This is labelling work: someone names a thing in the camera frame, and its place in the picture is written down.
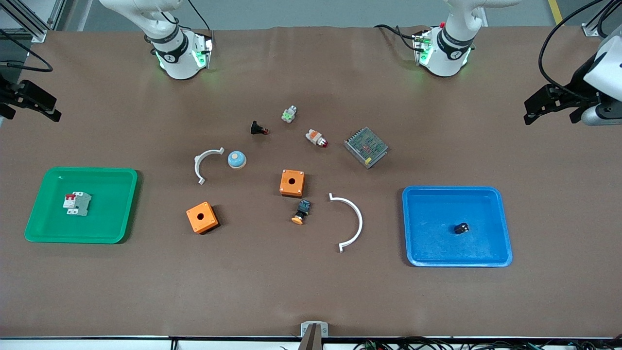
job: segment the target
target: white curved bracket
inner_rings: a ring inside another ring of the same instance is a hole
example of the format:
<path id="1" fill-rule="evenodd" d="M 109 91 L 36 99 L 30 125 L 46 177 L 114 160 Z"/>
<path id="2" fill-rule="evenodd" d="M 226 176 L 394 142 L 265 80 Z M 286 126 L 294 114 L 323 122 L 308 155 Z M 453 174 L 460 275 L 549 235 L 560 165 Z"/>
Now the white curved bracket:
<path id="1" fill-rule="evenodd" d="M 356 213 L 356 216 L 358 217 L 358 231 L 356 231 L 356 235 L 354 235 L 354 237 L 350 238 L 346 242 L 339 243 L 339 252 L 343 253 L 343 249 L 349 246 L 350 244 L 354 243 L 354 241 L 361 234 L 361 231 L 363 230 L 363 216 L 361 215 L 361 211 L 358 210 L 357 206 L 351 201 L 349 201 L 348 199 L 340 198 L 340 197 L 333 197 L 332 193 L 328 194 L 328 198 L 330 199 L 331 202 L 340 201 L 340 202 L 344 202 L 345 204 L 348 204 L 350 207 L 352 207 L 352 209 L 354 209 L 354 212 Z"/>
<path id="2" fill-rule="evenodd" d="M 209 156 L 210 154 L 223 154 L 224 152 L 225 152 L 225 149 L 221 147 L 220 149 L 210 149 L 209 151 L 205 151 L 195 157 L 195 174 L 197 174 L 198 176 L 199 185 L 202 185 L 205 183 L 205 179 L 203 178 L 203 176 L 201 176 L 201 173 L 198 172 L 198 166 L 201 165 L 201 162 L 203 161 L 203 159 L 205 159 L 205 157 Z"/>

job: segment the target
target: table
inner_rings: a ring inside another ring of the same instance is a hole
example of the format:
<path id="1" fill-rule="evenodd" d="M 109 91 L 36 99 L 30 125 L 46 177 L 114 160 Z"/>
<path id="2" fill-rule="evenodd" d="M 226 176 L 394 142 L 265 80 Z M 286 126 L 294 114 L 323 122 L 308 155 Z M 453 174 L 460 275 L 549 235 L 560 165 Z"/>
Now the table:
<path id="1" fill-rule="evenodd" d="M 484 28 L 451 78 L 378 29 L 217 32 L 212 70 L 188 81 L 159 70 L 140 33 L 50 33 L 34 49 L 54 71 L 25 78 L 58 98 L 61 122 L 19 111 L 0 129 L 0 335 L 287 335 L 308 319 L 334 336 L 618 334 L 622 130 L 567 112 L 524 125 L 549 30 Z M 597 45 L 562 28 L 549 73 L 566 82 Z M 271 134 L 250 135 L 253 120 Z M 369 171 L 340 144 L 365 126 L 391 149 Z M 332 144 L 310 144 L 309 128 Z M 248 164 L 210 156 L 199 186 L 194 156 L 219 147 Z M 24 239 L 54 166 L 139 171 L 125 243 Z M 282 169 L 307 173 L 303 226 Z M 401 192 L 427 184 L 499 189 L 512 265 L 410 266 Z M 356 216 L 329 192 L 364 217 L 344 253 Z M 185 211 L 203 201 L 222 226 L 197 235 Z"/>

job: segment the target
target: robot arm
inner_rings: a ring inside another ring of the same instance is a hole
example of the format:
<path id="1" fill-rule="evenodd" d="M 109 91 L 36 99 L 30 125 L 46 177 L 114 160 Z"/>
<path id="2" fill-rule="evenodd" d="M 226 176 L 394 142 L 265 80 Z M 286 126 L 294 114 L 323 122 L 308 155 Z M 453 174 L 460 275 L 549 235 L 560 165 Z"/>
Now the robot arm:
<path id="1" fill-rule="evenodd" d="M 553 84 L 544 85 L 525 101 L 525 124 L 530 125 L 542 115 L 566 108 L 576 108 L 570 114 L 572 123 L 622 124 L 622 26 L 577 69 L 565 88 L 583 98 Z"/>
<path id="2" fill-rule="evenodd" d="M 480 30 L 478 7 L 508 7 L 521 0 L 444 0 L 450 7 L 444 27 L 414 37 L 415 60 L 433 74 L 450 77 L 466 64 L 473 39 Z"/>
<path id="3" fill-rule="evenodd" d="M 188 79 L 207 68 L 211 57 L 211 37 L 181 29 L 169 11 L 182 0 L 100 0 L 104 7 L 126 17 L 140 27 L 155 47 L 160 67 L 175 79 Z"/>

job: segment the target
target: electrical component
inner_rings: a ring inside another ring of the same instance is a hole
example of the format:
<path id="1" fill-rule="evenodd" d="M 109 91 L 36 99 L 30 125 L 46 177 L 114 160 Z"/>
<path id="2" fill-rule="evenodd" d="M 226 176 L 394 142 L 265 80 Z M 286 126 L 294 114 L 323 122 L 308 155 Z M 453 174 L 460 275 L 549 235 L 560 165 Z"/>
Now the electrical component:
<path id="1" fill-rule="evenodd" d="M 369 128 L 360 129 L 343 144 L 367 169 L 384 157 L 389 149 Z"/>
<path id="2" fill-rule="evenodd" d="M 298 203 L 298 209 L 294 217 L 292 218 L 292 222 L 298 225 L 302 225 L 302 222 L 306 215 L 309 215 L 309 211 L 311 210 L 311 202 L 303 199 Z"/>
<path id="3" fill-rule="evenodd" d="M 307 140 L 311 141 L 311 143 L 318 145 L 319 147 L 326 148 L 328 146 L 328 141 L 322 137 L 322 134 L 319 132 L 309 129 L 309 132 L 305 135 Z"/>
<path id="4" fill-rule="evenodd" d="M 227 157 L 227 163 L 233 169 L 241 169 L 246 165 L 246 156 L 240 151 L 233 151 Z"/>
<path id="5" fill-rule="evenodd" d="M 363 230 L 363 216 L 361 215 L 361 211 L 358 209 L 358 207 L 354 203 L 349 201 L 348 199 L 340 198 L 340 197 L 333 197 L 332 193 L 328 194 L 328 199 L 331 202 L 340 201 L 340 202 L 344 202 L 345 204 L 348 204 L 352 209 L 354 209 L 354 212 L 356 213 L 356 217 L 358 218 L 358 230 L 356 231 L 356 234 L 354 234 L 354 237 L 350 238 L 346 242 L 339 243 L 339 252 L 343 253 L 343 249 L 349 246 L 350 244 L 354 243 L 354 241 L 358 238 L 358 236 L 361 235 L 361 231 Z"/>
<path id="6" fill-rule="evenodd" d="M 296 106 L 291 106 L 288 109 L 286 109 L 283 112 L 283 115 L 281 116 L 281 119 L 286 122 L 286 123 L 291 123 L 292 121 L 294 121 L 294 118 L 296 118 L 296 111 L 298 109 L 296 108 Z"/>
<path id="7" fill-rule="evenodd" d="M 453 227 L 453 231 L 459 235 L 469 231 L 468 224 L 463 222 Z"/>
<path id="8" fill-rule="evenodd" d="M 72 192 L 65 194 L 63 208 L 67 209 L 67 215 L 86 216 L 88 214 L 88 204 L 91 202 L 91 195 L 84 192 Z"/>
<path id="9" fill-rule="evenodd" d="M 181 29 L 169 19 L 182 0 L 100 0 L 104 7 L 128 18 L 145 32 L 160 67 L 174 79 L 188 79 L 210 64 L 211 36 Z"/>
<path id="10" fill-rule="evenodd" d="M 268 135 L 269 133 L 270 133 L 270 130 L 259 126 L 259 124 L 257 124 L 257 121 L 253 120 L 253 123 L 251 124 L 251 134 L 253 134 L 253 135 L 255 135 L 255 134 Z"/>
<path id="11" fill-rule="evenodd" d="M 220 149 L 210 149 L 209 151 L 205 151 L 195 157 L 195 174 L 198 176 L 199 185 L 202 185 L 205 183 L 205 179 L 203 178 L 203 176 L 201 176 L 201 173 L 198 170 L 198 167 L 199 165 L 201 165 L 201 162 L 203 161 L 203 159 L 205 159 L 205 157 L 209 156 L 210 154 L 223 154 L 224 152 L 225 152 L 225 149 L 221 147 Z"/>

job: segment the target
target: wire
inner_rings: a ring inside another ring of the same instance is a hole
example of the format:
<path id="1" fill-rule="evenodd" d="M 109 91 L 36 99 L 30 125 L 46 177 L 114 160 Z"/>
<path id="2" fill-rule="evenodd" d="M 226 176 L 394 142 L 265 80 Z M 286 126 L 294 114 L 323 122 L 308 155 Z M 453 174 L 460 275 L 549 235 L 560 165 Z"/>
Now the wire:
<path id="1" fill-rule="evenodd" d="M 177 350 L 177 345 L 179 344 L 179 339 L 175 337 L 171 337 L 170 339 L 170 350 Z"/>
<path id="2" fill-rule="evenodd" d="M 3 65 L 8 66 L 7 63 L 9 62 L 16 62 L 19 64 L 24 64 L 24 61 L 20 61 L 20 60 L 3 60 L 3 61 L 0 61 L 0 67 Z"/>
<path id="3" fill-rule="evenodd" d="M 360 346 L 363 346 L 360 350 L 393 350 L 393 348 L 384 341 L 365 339 L 354 346 L 352 350 L 357 350 Z"/>
<path id="4" fill-rule="evenodd" d="M 402 31 L 399 30 L 399 26 L 395 26 L 395 29 L 393 29 L 393 28 L 387 26 L 386 24 L 378 24 L 377 26 L 374 26 L 374 28 L 389 29 L 393 34 L 399 36 L 402 39 L 402 42 L 404 43 L 404 45 L 406 45 L 406 47 L 408 47 L 409 49 L 411 49 L 413 51 L 417 51 L 417 52 L 423 52 L 424 51 L 423 49 L 420 49 L 418 47 L 411 46 L 410 44 L 408 44 L 408 42 L 406 42 L 406 39 L 412 40 L 412 37 L 414 35 L 419 35 L 419 34 L 425 32 L 425 31 L 419 31 L 419 32 L 416 32 L 416 33 L 414 33 L 412 35 L 405 35 L 405 34 L 402 34 Z"/>
<path id="5" fill-rule="evenodd" d="M 181 26 L 181 25 L 179 24 L 179 19 L 177 19 L 177 17 L 173 16 L 173 18 L 175 19 L 175 22 L 173 22 L 173 21 L 171 21 L 171 20 L 170 20 L 170 19 L 169 19 L 169 18 L 168 18 L 165 14 L 164 14 L 164 12 L 160 11 L 160 14 L 162 15 L 162 17 L 164 17 L 164 19 L 166 19 L 166 21 L 167 21 L 168 23 L 171 23 L 171 24 L 176 24 L 176 25 L 178 25 L 180 28 L 184 28 L 184 29 L 188 29 L 188 30 L 190 30 L 190 27 Z"/>
<path id="6" fill-rule="evenodd" d="M 402 32 L 399 30 L 399 26 L 395 26 L 395 30 L 397 31 L 397 34 L 399 35 L 399 37 L 400 37 L 400 38 L 402 38 L 402 42 L 404 43 L 404 45 L 406 45 L 406 47 L 408 47 L 409 49 L 411 49 L 411 50 L 413 50 L 413 51 L 417 51 L 417 52 L 423 52 L 423 51 L 424 51 L 423 49 L 420 49 L 420 48 L 418 48 L 418 47 L 413 47 L 413 46 L 410 46 L 410 45 L 406 42 L 406 39 L 404 38 L 404 36 L 405 36 L 405 35 L 404 35 L 404 34 L 402 34 Z"/>
<path id="7" fill-rule="evenodd" d="M 37 57 L 41 62 L 43 62 L 47 66 L 47 68 L 37 68 L 37 67 L 30 67 L 30 66 L 26 66 L 26 65 L 14 65 L 12 63 L 7 63 L 6 66 L 8 68 L 19 68 L 19 69 L 24 69 L 24 70 L 33 70 L 35 72 L 51 72 L 51 71 L 54 70 L 52 68 L 52 66 L 49 63 L 47 63 L 46 60 L 41 58 L 41 56 L 37 55 L 33 50 L 30 50 L 29 48 L 27 48 L 21 42 L 13 39 L 13 37 L 11 37 L 9 34 L 7 34 L 4 30 L 0 29 L 0 34 L 2 34 L 4 37 L 9 39 L 10 41 L 13 41 L 19 47 L 21 47 L 22 49 L 26 50 L 26 52 L 28 52 L 29 54 L 32 54 L 34 57 Z"/>
<path id="8" fill-rule="evenodd" d="M 574 97 L 577 97 L 581 100 L 587 101 L 589 100 L 589 98 L 583 96 L 583 95 L 579 95 L 576 92 L 573 92 L 571 90 L 569 90 L 568 88 L 565 88 L 563 86 L 560 85 L 560 83 L 556 82 L 555 80 L 553 80 L 553 78 L 551 78 L 548 74 L 546 74 L 546 72 L 544 71 L 544 67 L 542 66 L 542 58 L 544 57 L 544 51 L 546 50 L 547 45 L 549 45 L 549 41 L 550 38 L 553 37 L 553 34 L 555 34 L 555 32 L 557 32 L 557 29 L 559 29 L 564 23 L 568 22 L 569 19 L 573 18 L 574 16 L 576 16 L 578 13 L 584 11 L 585 9 L 592 7 L 596 4 L 598 4 L 599 2 L 602 2 L 603 0 L 594 0 L 582 7 L 580 7 L 579 9 L 575 10 L 575 12 L 569 14 L 566 18 L 562 19 L 561 22 L 559 22 L 554 28 L 553 30 L 549 33 L 549 35 L 546 37 L 546 39 L 544 40 L 544 43 L 542 44 L 542 48 L 540 49 L 540 55 L 538 56 L 538 68 L 540 69 L 540 73 L 542 74 L 542 76 L 549 82 L 551 83 L 553 86 L 555 86 L 556 88 L 567 92 L 569 94 L 571 94 Z"/>
<path id="9" fill-rule="evenodd" d="M 208 31 L 211 31 L 210 26 L 207 24 L 207 22 L 205 21 L 205 18 L 203 18 L 203 16 L 201 16 L 201 14 L 199 13 L 199 11 L 197 10 L 196 7 L 194 7 L 194 4 L 192 3 L 192 0 L 188 0 L 188 3 L 190 3 L 190 5 L 192 6 L 192 8 L 194 9 L 194 11 L 198 14 L 198 16 L 201 18 L 201 21 L 203 21 L 203 23 L 205 23 L 205 26 L 207 27 Z"/>
<path id="10" fill-rule="evenodd" d="M 420 346 L 414 348 L 411 344 L 420 344 Z M 406 347 L 406 350 L 421 350 L 426 346 L 431 350 L 454 350 L 451 344 L 448 344 L 441 339 L 430 339 L 423 337 L 402 338 L 399 342 L 397 342 L 397 345 L 399 346 L 398 349 L 404 349 Z"/>
<path id="11" fill-rule="evenodd" d="M 600 9 L 600 11 L 598 11 L 598 13 L 595 14 L 594 17 L 592 17 L 592 19 L 590 19 L 590 22 L 587 22 L 587 24 L 585 24 L 585 27 L 589 27 L 590 24 L 592 24 L 592 22 L 595 21 L 596 18 L 598 18 L 598 16 L 600 16 L 600 14 L 603 13 L 603 11 L 605 11 L 606 7 L 607 7 L 607 5 L 603 6 L 603 8 Z"/>
<path id="12" fill-rule="evenodd" d="M 398 32 L 397 30 L 387 26 L 386 24 L 378 24 L 377 26 L 374 26 L 374 28 L 385 28 L 388 29 L 389 31 L 391 31 L 393 34 L 395 35 L 399 35 L 405 39 L 412 39 L 412 37 L 409 37 L 408 35 L 404 35 L 401 32 Z"/>
<path id="13" fill-rule="evenodd" d="M 609 4 L 607 4 L 607 6 L 603 7 L 603 14 L 600 16 L 600 18 L 598 19 L 598 23 L 596 24 L 596 31 L 598 32 L 598 35 L 600 35 L 602 38 L 606 38 L 609 36 L 609 34 L 605 34 L 605 32 L 603 32 L 603 22 L 605 21 L 605 19 L 607 19 L 607 17 L 609 17 L 609 15 L 611 15 L 611 13 L 613 13 L 613 11 L 615 11 L 620 4 L 622 4 L 621 0 L 613 0 L 612 2 L 609 2 Z"/>

